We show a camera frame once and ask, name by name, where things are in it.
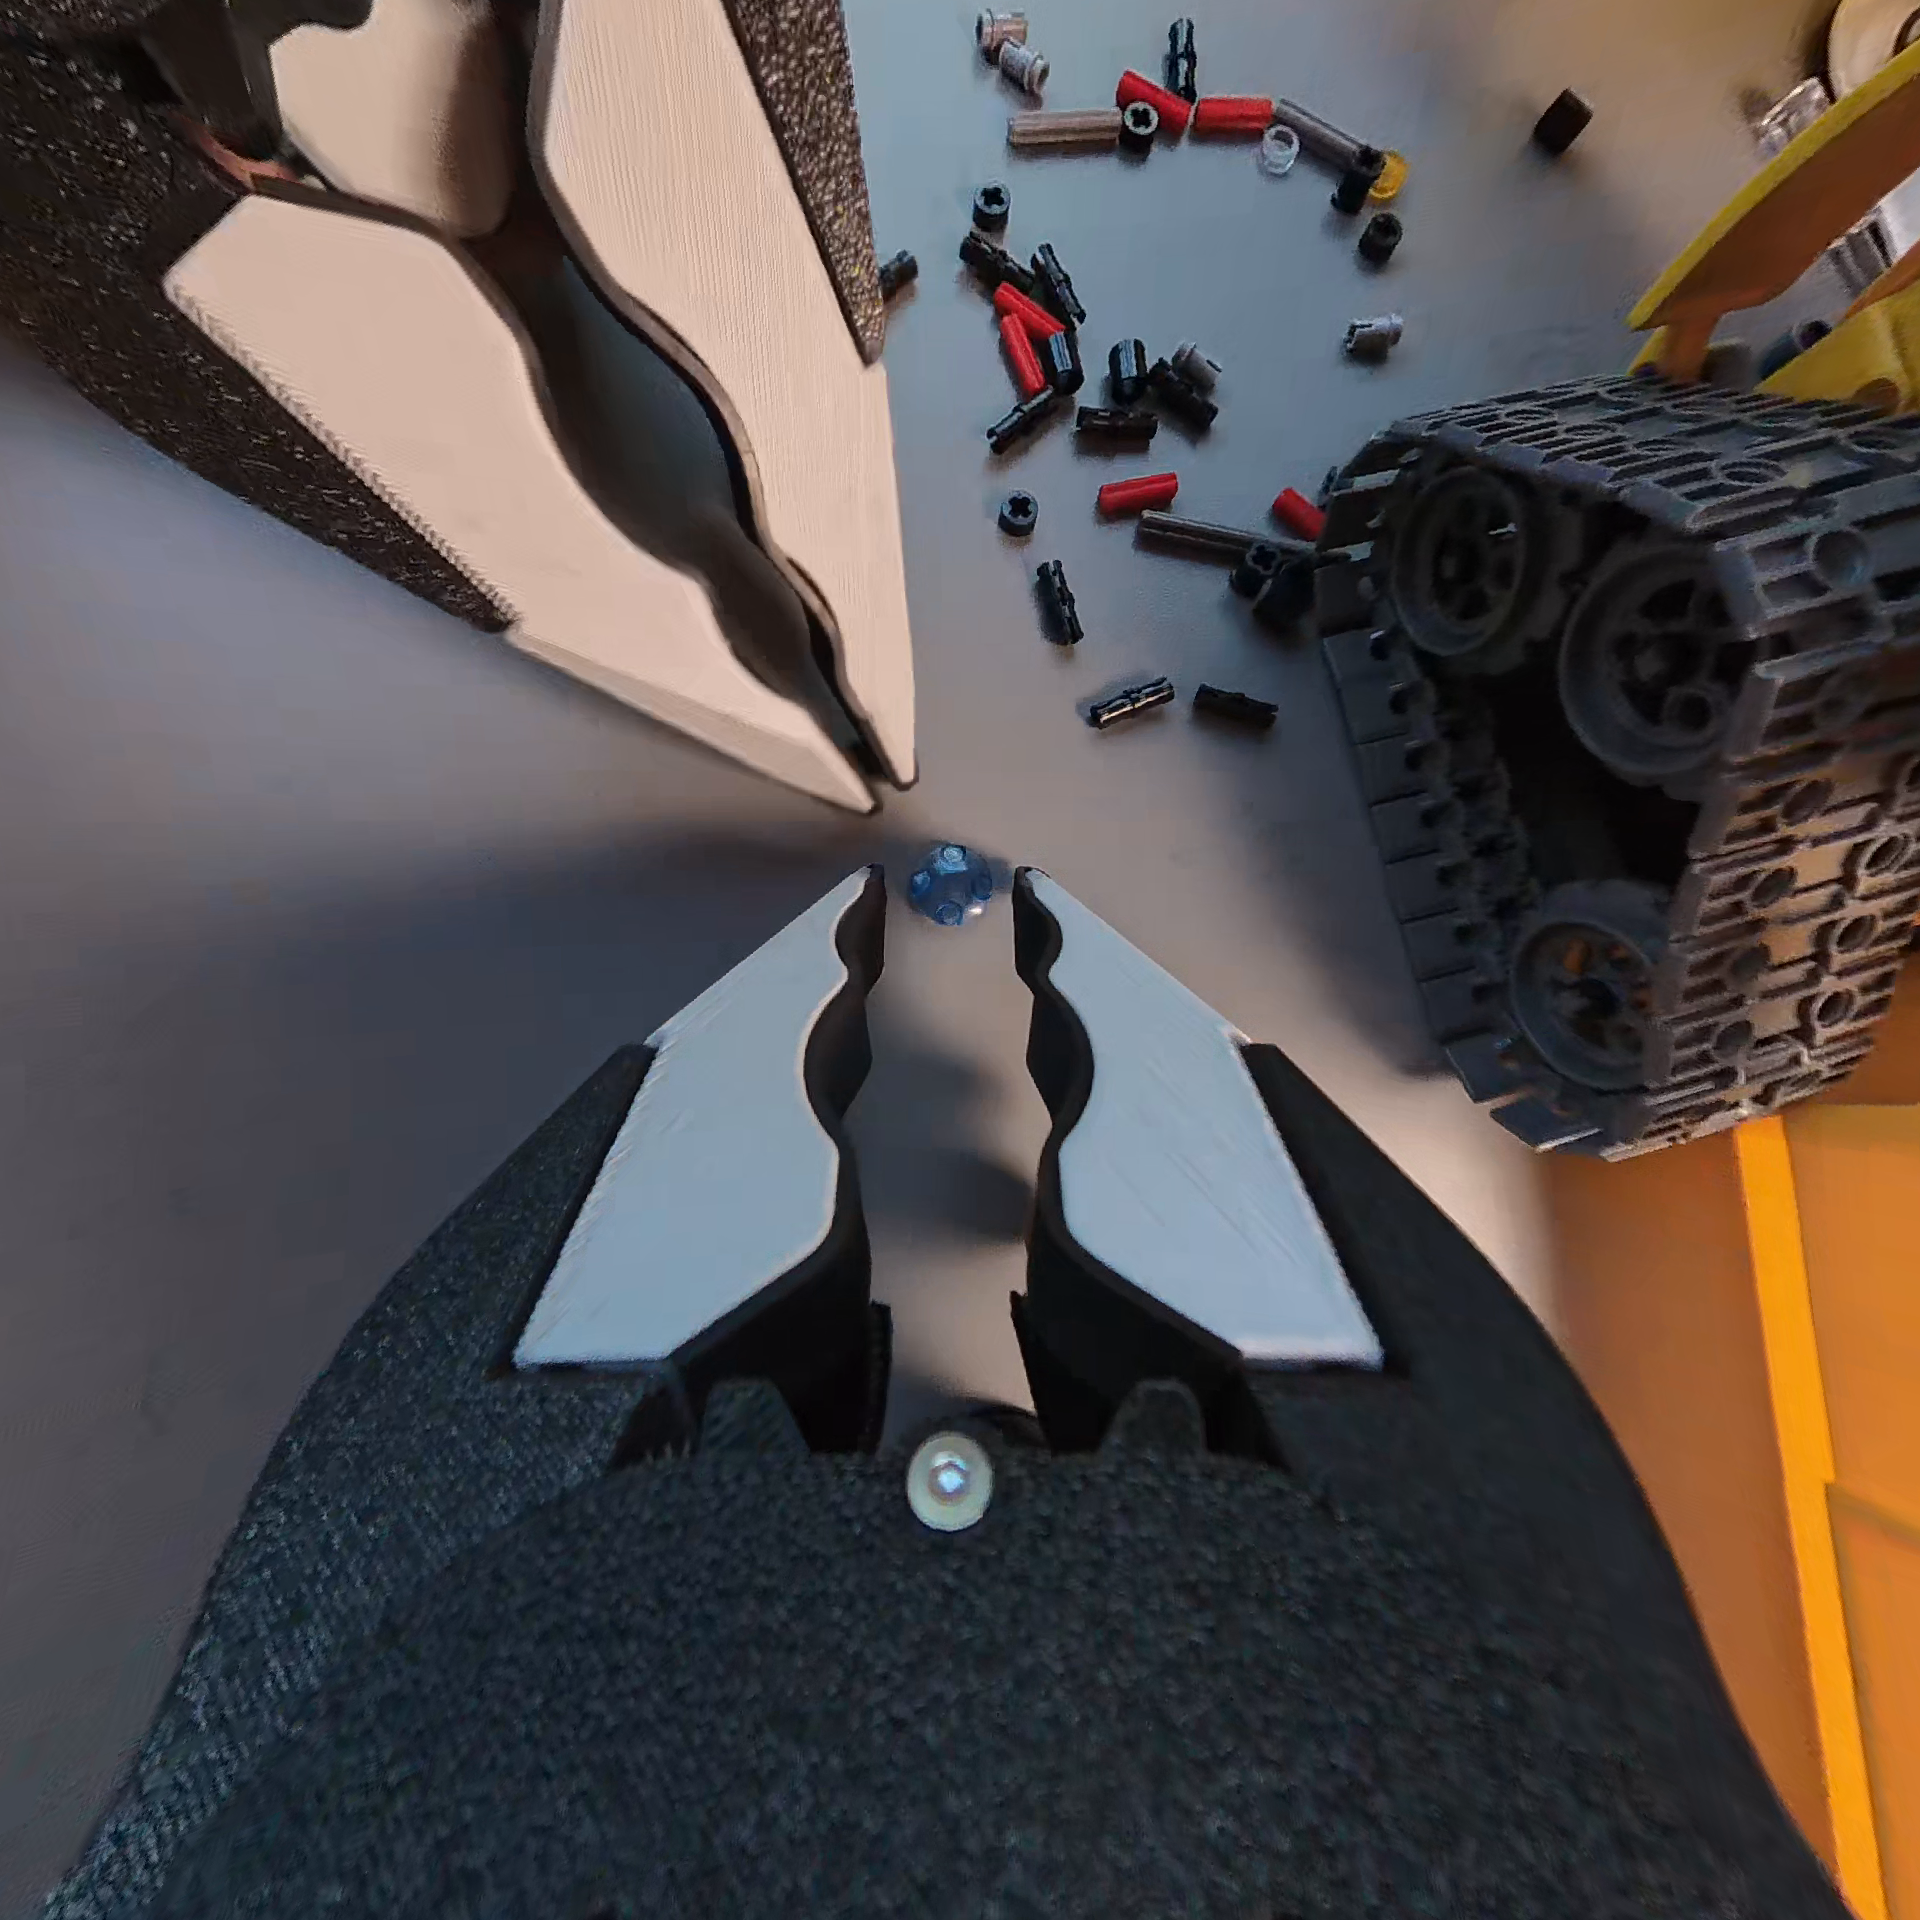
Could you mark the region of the yellow tracked toy robot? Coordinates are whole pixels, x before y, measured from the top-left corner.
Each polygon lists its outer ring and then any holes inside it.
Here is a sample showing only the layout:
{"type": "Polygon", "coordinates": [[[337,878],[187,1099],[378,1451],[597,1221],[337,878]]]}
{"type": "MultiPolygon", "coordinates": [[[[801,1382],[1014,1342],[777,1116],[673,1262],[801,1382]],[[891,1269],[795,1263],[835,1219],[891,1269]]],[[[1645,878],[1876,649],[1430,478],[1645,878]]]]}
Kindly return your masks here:
{"type": "Polygon", "coordinates": [[[1716,324],[1916,173],[1916,43],[1640,300],[1632,370],[1411,415],[1312,613],[1430,1038],[1541,1151],[1782,1114],[1916,930],[1916,250],[1748,389],[1716,324]]]}

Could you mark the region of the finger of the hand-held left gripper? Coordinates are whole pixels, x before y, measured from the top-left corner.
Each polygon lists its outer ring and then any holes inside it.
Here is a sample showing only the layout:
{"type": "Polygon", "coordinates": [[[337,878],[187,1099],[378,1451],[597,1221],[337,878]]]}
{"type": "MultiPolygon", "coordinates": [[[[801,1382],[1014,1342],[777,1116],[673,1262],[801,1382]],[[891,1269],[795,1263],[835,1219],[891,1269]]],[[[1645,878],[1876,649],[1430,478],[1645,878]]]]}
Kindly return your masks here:
{"type": "Polygon", "coordinates": [[[232,204],[160,286],[482,588],[515,649],[760,778],[875,812],[825,721],[741,661],[712,590],[595,500],[526,326],[450,241],[264,193],[232,204]]]}
{"type": "Polygon", "coordinates": [[[541,5],[531,155],[595,291],[718,414],[753,535],[832,646],[897,786],[920,780],[897,441],[728,5],[541,5]]]}

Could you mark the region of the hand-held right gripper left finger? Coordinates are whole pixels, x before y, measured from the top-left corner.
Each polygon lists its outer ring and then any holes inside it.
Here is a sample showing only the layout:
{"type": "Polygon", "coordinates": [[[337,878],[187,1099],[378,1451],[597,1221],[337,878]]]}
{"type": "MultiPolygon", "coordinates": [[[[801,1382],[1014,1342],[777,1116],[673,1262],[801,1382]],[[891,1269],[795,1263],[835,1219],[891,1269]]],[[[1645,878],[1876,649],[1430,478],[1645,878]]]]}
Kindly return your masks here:
{"type": "Polygon", "coordinates": [[[873,1255],[844,1146],[873,1061],[885,885],[859,866],[645,1042],[624,1119],[512,1348],[518,1372],[825,1364],[873,1255]]]}

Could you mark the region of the yellow parts tray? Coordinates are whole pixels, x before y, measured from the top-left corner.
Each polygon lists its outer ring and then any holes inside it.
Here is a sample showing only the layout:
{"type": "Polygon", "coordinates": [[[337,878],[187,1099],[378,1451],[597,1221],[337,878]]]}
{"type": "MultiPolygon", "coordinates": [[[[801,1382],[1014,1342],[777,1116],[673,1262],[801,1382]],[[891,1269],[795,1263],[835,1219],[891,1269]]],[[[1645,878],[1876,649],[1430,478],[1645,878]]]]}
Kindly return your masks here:
{"type": "Polygon", "coordinates": [[[1836,1095],[1546,1179],[1556,1330],[1858,1915],[1918,1914],[1916,1074],[1912,983],[1836,1095]]]}

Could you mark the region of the printed paper sheets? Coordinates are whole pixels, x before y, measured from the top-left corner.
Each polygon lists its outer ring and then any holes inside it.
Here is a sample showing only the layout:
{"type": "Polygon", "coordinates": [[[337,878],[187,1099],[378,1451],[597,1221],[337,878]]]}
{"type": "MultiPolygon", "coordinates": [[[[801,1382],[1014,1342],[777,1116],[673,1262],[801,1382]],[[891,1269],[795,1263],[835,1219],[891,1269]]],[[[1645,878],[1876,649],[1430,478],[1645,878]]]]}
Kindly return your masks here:
{"type": "Polygon", "coordinates": [[[1794,83],[1772,95],[1747,95],[1744,122],[1760,149],[1781,150],[1841,99],[1876,77],[1916,39],[1916,3],[1820,5],[1802,39],[1794,83]]]}

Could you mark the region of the pile of small pins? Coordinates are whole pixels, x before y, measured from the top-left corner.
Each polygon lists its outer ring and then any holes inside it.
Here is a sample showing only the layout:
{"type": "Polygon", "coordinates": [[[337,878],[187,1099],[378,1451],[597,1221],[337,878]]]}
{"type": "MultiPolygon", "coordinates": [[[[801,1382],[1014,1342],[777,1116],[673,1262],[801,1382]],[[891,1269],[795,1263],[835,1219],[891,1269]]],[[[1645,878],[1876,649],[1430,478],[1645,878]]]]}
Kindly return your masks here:
{"type": "Polygon", "coordinates": [[[1338,747],[1323,469],[1592,217],[1574,5],[857,5],[923,778],[1338,747]]]}

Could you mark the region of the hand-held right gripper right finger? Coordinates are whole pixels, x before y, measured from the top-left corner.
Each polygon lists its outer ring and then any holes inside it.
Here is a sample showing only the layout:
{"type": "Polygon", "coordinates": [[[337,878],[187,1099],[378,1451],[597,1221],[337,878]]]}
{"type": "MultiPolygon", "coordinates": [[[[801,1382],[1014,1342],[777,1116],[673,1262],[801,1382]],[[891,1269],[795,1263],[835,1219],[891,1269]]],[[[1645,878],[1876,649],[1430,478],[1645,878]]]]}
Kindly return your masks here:
{"type": "Polygon", "coordinates": [[[1046,1108],[1042,1253],[1208,1359],[1380,1370],[1236,1023],[1042,870],[1014,878],[1014,966],[1046,1108]]]}

